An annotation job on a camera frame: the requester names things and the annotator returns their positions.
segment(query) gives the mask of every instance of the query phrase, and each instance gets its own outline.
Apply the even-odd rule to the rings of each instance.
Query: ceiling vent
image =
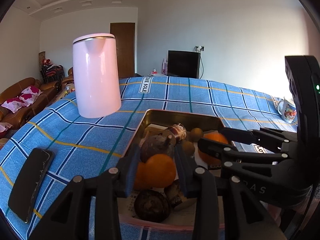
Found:
[[[54,13],[58,13],[58,12],[62,12],[63,9],[62,7],[58,7],[58,8],[51,9],[50,11],[53,11]]]
[[[112,0],[111,3],[122,3],[123,0]]]
[[[92,0],[81,1],[79,3],[81,4],[81,6],[90,6],[90,5],[92,5]]]

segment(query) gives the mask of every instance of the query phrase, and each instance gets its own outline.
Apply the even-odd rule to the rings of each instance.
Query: blue plaid tablecloth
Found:
[[[149,93],[139,93],[142,79],[121,80],[122,106],[116,113],[102,118],[81,117],[75,93],[67,95],[24,125],[0,151],[0,208],[21,239],[28,239],[74,176],[95,177],[116,165],[148,109],[217,116],[225,126],[243,130],[260,127],[297,130],[296,122],[284,122],[272,97],[261,92],[209,80],[154,77]],[[255,150],[252,145],[236,143],[236,146],[242,151]],[[23,163],[35,147],[53,151],[55,158],[41,185],[31,222],[25,224],[8,208],[8,199]],[[91,239],[94,239],[93,214]],[[121,233],[124,240],[191,239],[190,234],[168,235],[128,224],[121,224]]]

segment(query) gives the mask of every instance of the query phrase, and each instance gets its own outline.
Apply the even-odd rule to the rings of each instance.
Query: mug handle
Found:
[[[280,108],[280,103],[283,102],[284,103],[284,100],[280,100],[280,102],[278,103],[278,112],[279,114],[282,114],[281,111],[282,111],[282,108],[283,108],[283,105],[282,105],[282,108],[281,110],[279,109]]]

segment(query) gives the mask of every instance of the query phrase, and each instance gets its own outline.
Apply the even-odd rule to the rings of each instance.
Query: pink bottle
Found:
[[[109,33],[73,41],[73,76],[79,114],[99,118],[121,107],[116,39]]]

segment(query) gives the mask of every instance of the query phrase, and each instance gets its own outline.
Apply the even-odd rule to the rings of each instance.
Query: black cable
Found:
[[[312,185],[312,190],[311,190],[311,194],[310,194],[310,198],[309,198],[307,207],[306,207],[306,209],[305,209],[305,211],[304,211],[304,213],[303,213],[303,216],[300,218],[299,223],[298,223],[295,231],[293,232],[292,236],[290,237],[290,240],[294,239],[295,236],[296,236],[296,234],[298,233],[298,231],[299,231],[299,229],[300,229],[300,227],[301,227],[301,225],[302,225],[302,223],[303,223],[303,221],[304,221],[304,219],[305,219],[305,217],[306,217],[306,215],[307,215],[307,213],[308,213],[309,207],[310,207],[311,202],[312,202],[312,200],[313,200],[313,197],[314,197],[314,195],[315,195],[315,193],[316,193],[316,188],[318,187],[318,185],[319,185],[319,182],[314,183],[314,184]]]
[[[202,64],[202,75],[201,75],[201,77],[200,77],[200,79],[201,79],[202,76],[203,76],[203,72],[204,72],[204,67],[203,67],[203,63],[202,63],[202,59],[201,59],[201,52],[200,52],[200,61],[201,61],[201,64]]]

